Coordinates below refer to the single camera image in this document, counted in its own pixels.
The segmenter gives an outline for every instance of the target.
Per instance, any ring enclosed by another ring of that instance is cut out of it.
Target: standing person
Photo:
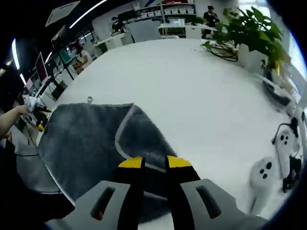
[[[78,43],[74,43],[71,46],[71,52],[75,55],[80,56],[77,58],[78,63],[73,65],[78,74],[81,73],[93,62],[91,55],[85,49],[83,49],[82,46],[79,45]]]
[[[112,18],[112,33],[116,33],[120,31],[121,33],[124,33],[125,24],[117,17]]]
[[[16,169],[15,146],[9,131],[21,115],[27,115],[25,105],[19,105],[0,116],[0,203],[3,229],[43,229],[51,219],[62,219],[74,210],[63,195],[45,195],[25,186]]]
[[[203,18],[207,21],[207,25],[209,27],[215,27],[215,24],[220,21],[219,18],[217,17],[217,14],[214,13],[213,6],[208,6],[208,11],[203,14]],[[204,30],[202,38],[206,38],[206,35],[210,33],[211,33],[211,30]]]

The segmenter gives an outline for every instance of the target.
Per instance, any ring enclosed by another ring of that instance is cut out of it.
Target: fuzzy gray cloth
[[[111,180],[125,159],[146,158],[140,222],[169,212],[165,199],[165,156],[175,156],[159,129],[134,104],[59,106],[38,147],[42,160],[73,201]]]

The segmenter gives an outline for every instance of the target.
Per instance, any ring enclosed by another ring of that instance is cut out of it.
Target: white tabletop
[[[289,118],[275,111],[244,69],[213,56],[202,43],[164,39],[112,49],[72,82],[56,106],[88,96],[94,104],[135,103],[200,178],[215,182],[247,212],[251,167],[275,156],[271,139]],[[261,216],[269,218],[283,200],[276,192]],[[172,225],[167,215],[143,227]]]

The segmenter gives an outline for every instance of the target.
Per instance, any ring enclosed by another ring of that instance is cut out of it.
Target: computer monitor
[[[29,79],[29,80],[27,81],[27,84],[25,85],[25,87],[26,87],[28,90],[30,90],[30,89],[32,88],[32,86],[33,86],[33,81],[32,81],[31,79]]]
[[[48,76],[48,73],[46,70],[46,66],[44,64],[42,53],[39,53],[37,61],[35,63],[35,67],[36,67],[39,79],[41,80],[41,82],[43,82],[43,80]]]
[[[127,20],[132,19],[132,18],[137,18],[137,17],[138,17],[138,14],[134,10],[127,11],[127,12],[124,12],[124,13],[121,13],[121,14],[118,15],[118,19],[121,22],[127,21]]]

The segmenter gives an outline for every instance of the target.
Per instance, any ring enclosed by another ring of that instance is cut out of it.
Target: window
[[[302,52],[291,33],[290,33],[289,56],[291,57],[292,65],[298,70],[298,72],[303,76],[303,78],[306,79],[307,70],[306,70],[305,61]]]
[[[258,9],[263,15],[271,17],[266,0],[239,0],[239,8],[243,11],[250,10],[252,6]]]

